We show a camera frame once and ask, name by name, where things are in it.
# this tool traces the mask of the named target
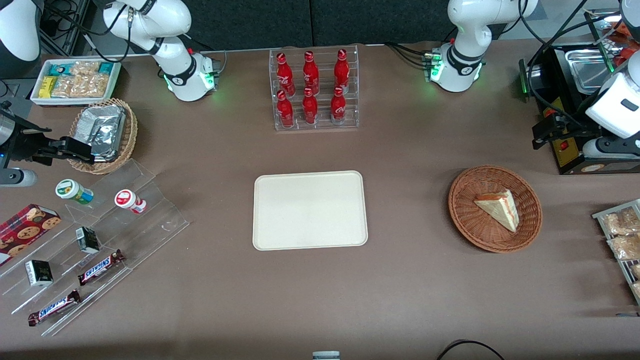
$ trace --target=small bottle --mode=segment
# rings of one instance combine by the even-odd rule
[[[344,124],[344,109],[347,102],[342,95],[342,88],[336,86],[333,90],[333,99],[331,99],[331,122],[333,125]]]
[[[296,93],[296,85],[293,84],[293,71],[291,71],[291,67],[287,63],[287,57],[284,56],[284,53],[278,53],[276,60],[278,61],[278,82],[280,83],[280,88],[284,90],[287,97],[292,97]]]
[[[313,89],[309,86],[305,88],[305,98],[302,99],[302,108],[305,111],[305,121],[307,124],[315,124],[318,115],[318,101],[314,96]]]
[[[278,116],[280,117],[280,123],[282,127],[289,129],[293,127],[293,106],[291,101],[287,99],[284,90],[278,90]]]
[[[338,62],[333,68],[335,76],[335,86],[342,88],[342,93],[349,92],[349,63],[347,62],[347,51],[345,49],[338,50]]]
[[[314,91],[314,95],[317,95],[320,92],[320,72],[312,51],[305,51],[305,66],[302,68],[302,73],[305,75],[305,86],[309,86]]]
[[[120,190],[113,199],[113,202],[123,209],[133,211],[135,214],[140,214],[147,208],[146,200],[141,199],[136,193],[126,189]]]

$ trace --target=wicker basket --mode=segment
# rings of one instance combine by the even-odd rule
[[[511,190],[520,223],[515,233],[500,225],[474,200],[485,193]],[[451,185],[449,212],[456,227],[474,245],[492,252],[514,252],[529,246],[542,227],[542,208],[527,181],[493,165],[468,168]]]
[[[127,112],[124,129],[122,129],[122,137],[120,139],[118,157],[116,158],[116,160],[110,163],[95,163],[93,165],[89,165],[76,160],[69,160],[71,166],[76,170],[80,170],[82,172],[90,172],[91,174],[96,175],[108,174],[124,165],[124,163],[127,162],[127,160],[131,157],[131,154],[133,153],[133,147],[136,145],[136,135],[138,135],[138,120],[136,119],[136,114],[131,111],[131,108],[129,107],[129,105],[127,105],[126,102],[119,99],[109,99],[106,101],[101,101],[97,104],[91,104],[87,108],[107,105],[119,105],[123,107]],[[69,136],[73,136],[74,133],[76,133],[76,126],[78,124],[78,120],[80,119],[80,114],[76,116],[76,121],[74,121],[74,123],[71,125]]]

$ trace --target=metal tray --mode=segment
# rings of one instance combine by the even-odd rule
[[[600,51],[595,49],[572,50],[564,54],[569,63],[578,91],[591,95],[602,86],[610,74]]]

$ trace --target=plastic tray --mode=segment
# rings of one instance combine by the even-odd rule
[[[74,61],[100,61],[104,62],[101,58],[64,58],[64,59],[55,59],[55,60],[46,60],[42,65],[42,69],[40,69],[40,74],[38,75],[38,80],[36,81],[36,85],[33,87],[33,91],[31,92],[31,101],[34,104],[40,106],[80,106],[86,104],[93,104],[95,102],[104,101],[111,98],[111,94],[113,93],[113,89],[116,87],[116,81],[118,80],[118,75],[120,73],[120,68],[122,64],[114,63],[113,68],[111,69],[111,74],[109,75],[109,82],[107,83],[107,89],[104,92],[102,97],[74,97],[74,98],[47,98],[43,99],[38,97],[38,90],[42,86],[42,80],[49,73],[49,70],[53,65],[72,63]]]
[[[333,68],[337,61],[339,49],[347,51],[347,61],[349,62],[349,92],[344,94],[347,106],[344,112],[345,121],[342,125],[334,125],[331,122],[331,99],[333,98],[334,76]],[[302,68],[305,64],[305,51],[313,51],[320,72],[320,92],[316,95],[318,101],[317,122],[309,125],[305,121],[302,108],[302,99],[304,98],[305,82]],[[287,63],[293,71],[293,83],[296,85],[296,93],[289,98],[293,105],[292,128],[284,128],[280,123],[278,116],[278,99],[276,93],[280,90],[278,82],[278,63],[276,55],[284,53],[287,57]],[[276,130],[294,131],[294,130],[315,130],[315,129],[342,129],[346,127],[358,127],[360,124],[360,113],[358,111],[358,102],[360,99],[360,82],[359,82],[359,62],[358,47],[350,46],[327,46],[313,47],[310,49],[276,49],[269,52],[269,78],[271,80],[271,99],[273,101],[273,118]]]
[[[255,181],[256,249],[360,246],[367,238],[364,186],[359,172],[265,175]]]

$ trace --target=coca-cola bottle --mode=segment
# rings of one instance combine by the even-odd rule
[[[331,99],[331,122],[333,125],[344,124],[344,110],[347,106],[347,102],[342,95],[342,88],[336,86],[333,89],[333,99]]]
[[[283,90],[278,90],[278,116],[280,117],[280,122],[282,123],[282,127],[293,127],[293,106],[291,106],[291,101],[287,99],[287,95]]]
[[[320,92],[320,72],[312,51],[305,51],[305,66],[302,68],[302,73],[305,75],[305,86],[309,86],[314,91],[314,95],[317,95]]]
[[[302,99],[302,108],[305,111],[305,121],[307,124],[315,124],[318,115],[318,101],[316,100],[314,91],[310,86],[305,88],[305,98]]]
[[[278,53],[276,55],[278,61],[278,82],[280,88],[284,90],[287,97],[292,97],[296,93],[296,85],[293,84],[293,71],[287,63],[287,57],[284,53]]]
[[[335,76],[335,86],[342,88],[342,93],[349,92],[349,63],[347,62],[347,51],[345,49],[338,50],[338,62],[333,68]]]

